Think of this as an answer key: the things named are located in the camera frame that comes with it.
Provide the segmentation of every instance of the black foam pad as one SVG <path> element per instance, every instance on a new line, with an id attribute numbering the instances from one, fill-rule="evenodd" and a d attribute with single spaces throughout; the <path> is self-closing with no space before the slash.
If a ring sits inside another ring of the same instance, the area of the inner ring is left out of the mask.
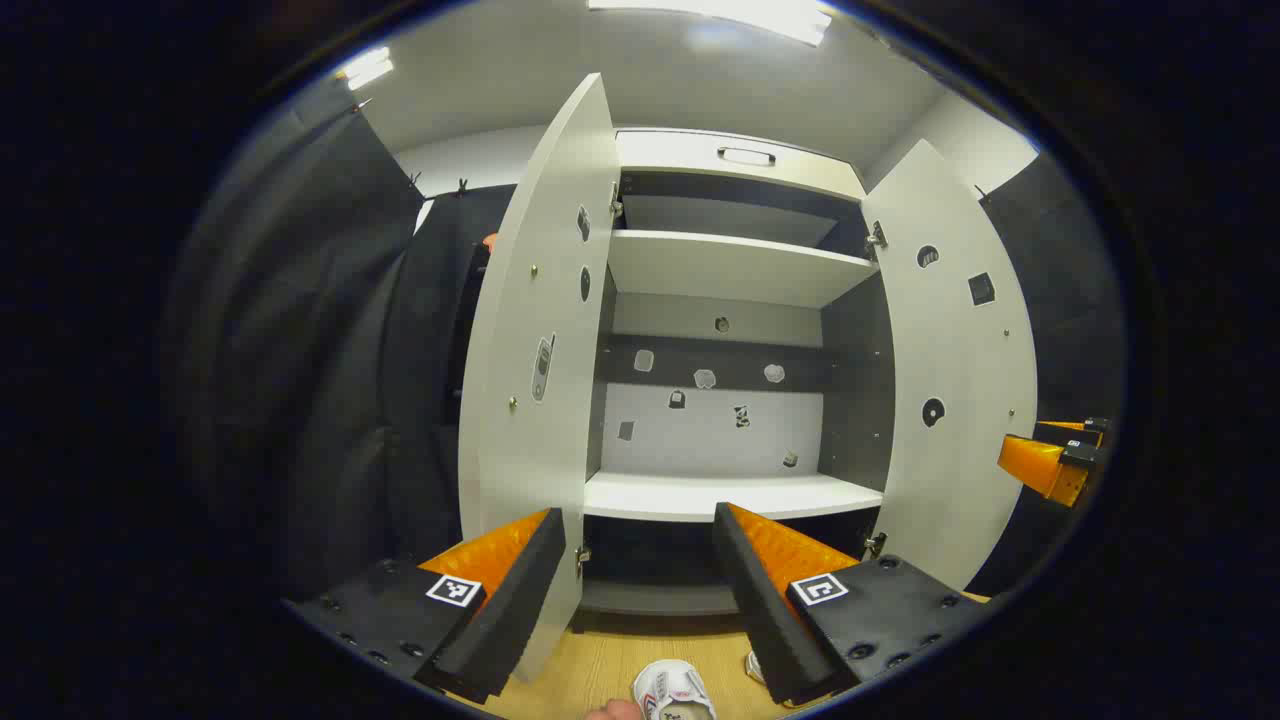
<path id="1" fill-rule="evenodd" d="M 716 505 L 712 539 L 773 702 L 800 705 L 852 684 L 778 596 L 726 502 Z"/>
<path id="2" fill-rule="evenodd" d="M 950 642 L 988 610 L 892 555 L 795 582 L 787 597 L 827 656 L 863 682 Z"/>
<path id="3" fill-rule="evenodd" d="M 472 702 L 502 694 L 525 653 L 563 555 L 564 518 L 559 507 L 552 507 L 489 603 L 419 679 Z"/>
<path id="4" fill-rule="evenodd" d="M 413 680 L 484 600 L 477 582 L 388 559 L 306 602 L 285 603 L 347 652 Z"/>

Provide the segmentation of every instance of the cabinet door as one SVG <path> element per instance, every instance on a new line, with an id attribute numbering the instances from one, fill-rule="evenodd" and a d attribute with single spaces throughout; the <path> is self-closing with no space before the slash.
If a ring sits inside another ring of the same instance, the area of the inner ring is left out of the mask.
<path id="1" fill-rule="evenodd" d="M 1027 304 L 996 229 L 928 142 L 867 196 L 863 214 L 887 241 L 876 255 L 896 386 L 876 530 L 888 533 L 886 552 L 963 589 L 1021 491 L 996 460 L 1005 433 L 1030 437 L 1036 423 Z"/>
<path id="2" fill-rule="evenodd" d="M 582 594 L 575 550 L 617 181 L 613 120 L 604 83 L 591 74 L 547 128 L 512 195 L 471 329 L 458 432 L 463 536 L 544 507 L 564 514 L 566 552 L 516 669 L 522 679 L 539 673 Z"/>

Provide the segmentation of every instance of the drawer handle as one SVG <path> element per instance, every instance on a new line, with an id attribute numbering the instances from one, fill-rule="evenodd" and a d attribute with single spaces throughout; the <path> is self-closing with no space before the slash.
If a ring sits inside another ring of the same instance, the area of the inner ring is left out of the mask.
<path id="1" fill-rule="evenodd" d="M 739 152 L 755 152 L 756 155 L 764 155 L 765 158 L 768 158 L 771 165 L 776 165 L 778 163 L 778 156 L 774 155 L 773 152 L 765 152 L 764 150 L 751 150 L 750 147 L 730 147 L 727 145 L 722 145 L 716 150 L 716 154 L 719 155 L 721 160 L 727 160 L 727 158 L 724 158 L 726 150 L 736 150 Z"/>

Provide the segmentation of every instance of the sneaker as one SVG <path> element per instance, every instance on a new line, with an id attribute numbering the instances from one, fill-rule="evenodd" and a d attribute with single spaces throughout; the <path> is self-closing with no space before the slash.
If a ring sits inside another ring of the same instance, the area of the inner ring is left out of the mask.
<path id="1" fill-rule="evenodd" d="M 631 683 L 645 720 L 717 720 L 703 678 L 684 660 L 650 662 Z"/>
<path id="2" fill-rule="evenodd" d="M 763 685 L 764 671 L 760 670 L 760 661 L 755 659 L 754 650 L 746 653 L 746 660 L 744 661 L 744 665 L 746 666 L 746 676 Z"/>

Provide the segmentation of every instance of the door hinge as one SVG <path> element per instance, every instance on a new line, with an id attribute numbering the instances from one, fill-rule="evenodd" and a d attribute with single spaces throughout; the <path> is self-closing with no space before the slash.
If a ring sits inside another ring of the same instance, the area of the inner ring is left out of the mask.
<path id="1" fill-rule="evenodd" d="M 609 213 L 614 218 L 622 214 L 622 201 L 618 200 L 618 181 L 613 181 L 613 187 L 609 188 Z"/>
<path id="2" fill-rule="evenodd" d="M 884 552 L 884 541 L 887 539 L 888 539 L 887 534 L 879 533 L 873 538 L 867 538 L 863 541 L 863 547 L 870 551 L 872 560 L 879 557 L 881 552 Z"/>
<path id="3" fill-rule="evenodd" d="M 872 223 L 872 234 L 867 236 L 867 256 L 872 260 L 876 259 L 876 246 L 888 247 L 888 241 L 884 240 L 884 229 L 879 227 L 879 220 Z"/>
<path id="4" fill-rule="evenodd" d="M 585 544 L 580 544 L 577 546 L 577 550 L 573 551 L 573 553 L 577 557 L 577 577 L 581 578 L 582 564 L 591 559 L 591 548 L 586 547 Z"/>

